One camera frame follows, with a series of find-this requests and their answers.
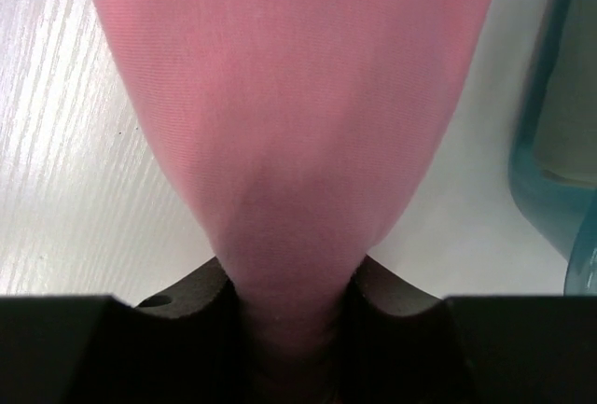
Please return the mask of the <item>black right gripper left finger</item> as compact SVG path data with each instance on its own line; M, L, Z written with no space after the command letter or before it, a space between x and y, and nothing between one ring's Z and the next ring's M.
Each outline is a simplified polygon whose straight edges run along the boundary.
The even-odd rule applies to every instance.
M238 300L216 259L134 307L1 300L5 403L240 403L245 386Z

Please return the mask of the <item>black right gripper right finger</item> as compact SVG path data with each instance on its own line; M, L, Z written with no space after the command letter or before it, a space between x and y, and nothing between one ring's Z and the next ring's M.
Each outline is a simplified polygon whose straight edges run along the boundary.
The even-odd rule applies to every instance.
M344 403L592 403L596 300L436 298L366 258L341 324Z

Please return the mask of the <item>pink t shirt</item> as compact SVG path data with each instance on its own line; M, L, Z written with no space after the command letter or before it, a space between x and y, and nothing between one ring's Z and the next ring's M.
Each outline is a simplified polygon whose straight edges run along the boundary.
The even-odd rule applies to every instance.
M402 215L492 0L93 0L235 286L254 403L328 403L345 288Z

